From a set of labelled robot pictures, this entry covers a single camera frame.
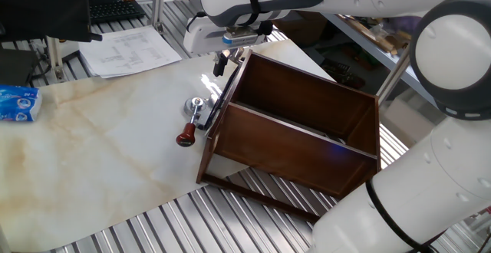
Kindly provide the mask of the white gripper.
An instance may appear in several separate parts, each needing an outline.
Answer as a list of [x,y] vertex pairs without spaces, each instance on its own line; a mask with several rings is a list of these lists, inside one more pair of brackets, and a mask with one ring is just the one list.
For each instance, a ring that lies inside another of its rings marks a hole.
[[[191,54],[216,52],[213,75],[220,77],[224,74],[228,60],[235,64],[243,62],[245,49],[241,47],[261,44],[272,30],[271,21],[256,22],[250,26],[218,27],[207,16],[196,17],[191,18],[186,26],[183,45]],[[229,50],[229,58],[217,52],[224,50]]]

